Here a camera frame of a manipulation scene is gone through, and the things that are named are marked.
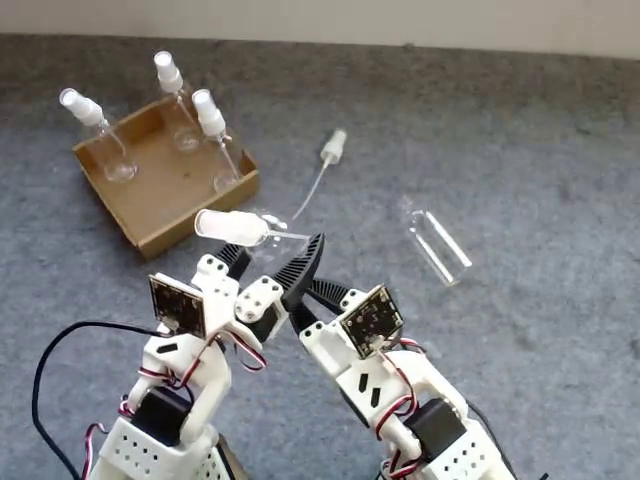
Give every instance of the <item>white wall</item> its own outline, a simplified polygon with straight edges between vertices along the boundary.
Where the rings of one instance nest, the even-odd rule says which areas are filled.
[[[0,32],[468,47],[640,58],[640,0],[0,0]]]

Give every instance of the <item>perforated white panel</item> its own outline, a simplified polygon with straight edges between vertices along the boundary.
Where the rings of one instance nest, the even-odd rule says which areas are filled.
[[[231,480],[217,448],[212,448],[196,471],[195,480]]]
[[[188,449],[169,448],[119,418],[100,450],[100,457],[133,480],[186,479],[195,475],[206,458],[212,437],[207,430]]]
[[[500,452],[478,422],[469,420],[467,432],[427,465],[428,480],[478,480],[496,462]]]

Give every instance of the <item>white spray cap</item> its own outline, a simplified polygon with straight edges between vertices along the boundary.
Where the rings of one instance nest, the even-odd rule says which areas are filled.
[[[60,104],[87,127],[97,125],[104,119],[100,105],[73,88],[65,88],[60,92]]]
[[[198,121],[204,134],[207,136],[222,135],[227,124],[222,117],[222,112],[213,102],[211,92],[203,88],[194,92],[191,100],[198,111]]]
[[[160,88],[167,93],[176,93],[182,88],[184,81],[180,70],[173,63],[173,57],[169,52],[161,51],[154,55],[153,62],[158,70]]]
[[[196,234],[227,243],[253,247],[269,235],[269,225],[255,213],[200,210],[194,222]]]
[[[331,138],[320,152],[320,158],[331,164],[338,163],[342,157],[342,150],[344,149],[344,142],[346,141],[347,132],[340,128],[337,129],[333,132],[333,135],[331,135]]]

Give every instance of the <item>circuit board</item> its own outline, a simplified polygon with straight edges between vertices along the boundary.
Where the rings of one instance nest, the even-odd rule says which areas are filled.
[[[158,321],[176,334],[191,333],[205,337],[202,297],[170,277],[149,275],[151,298]]]
[[[379,350],[404,321],[384,285],[373,289],[355,310],[340,320],[360,358]]]

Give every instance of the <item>black cable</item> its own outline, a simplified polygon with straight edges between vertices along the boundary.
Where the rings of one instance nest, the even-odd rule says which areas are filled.
[[[511,475],[513,475],[513,478],[515,480],[518,480],[516,472],[513,469],[513,466],[511,465],[511,462],[509,461],[509,458],[504,453],[504,450],[500,446],[500,442],[498,442],[498,439],[496,438],[495,434],[493,433],[493,429],[491,428],[491,424],[489,423],[489,419],[487,418],[487,416],[484,413],[482,413],[482,411],[473,402],[470,402],[469,400],[467,400],[467,405],[469,405],[469,408],[471,409],[471,411],[476,414],[476,416],[480,419],[480,421],[482,421],[482,423],[484,423],[484,426],[486,427],[487,431],[489,432],[489,436],[491,437],[491,440],[493,440],[493,443],[496,445],[498,451],[500,452],[500,456],[502,457],[502,461],[504,462],[505,466],[507,467],[507,470],[509,470],[509,473],[511,473]]]
[[[62,330],[56,337],[51,341],[51,343],[45,348],[42,356],[40,357],[40,361],[38,362],[38,366],[36,367],[36,373],[33,377],[33,393],[31,396],[31,419],[33,420],[33,425],[36,427],[36,430],[42,436],[46,444],[49,448],[57,455],[60,461],[67,468],[69,473],[71,474],[71,478],[74,480],[80,480],[80,475],[78,471],[75,469],[69,457],[62,451],[62,449],[56,444],[56,442],[51,438],[51,435],[47,433],[44,426],[40,422],[40,414],[38,412],[38,399],[40,397],[40,383],[42,381],[42,372],[44,370],[45,363],[51,355],[53,349],[62,341],[64,337],[69,335],[75,330],[83,327],[102,327],[102,328],[113,328],[115,330],[126,330],[129,332],[139,333],[142,335],[152,335],[154,337],[167,337],[170,335],[157,332],[155,330],[147,330],[146,328],[135,327],[133,325],[125,325],[121,323],[112,323],[112,322],[97,322],[97,321],[84,321],[77,322],[72,325],[69,325],[67,328]]]

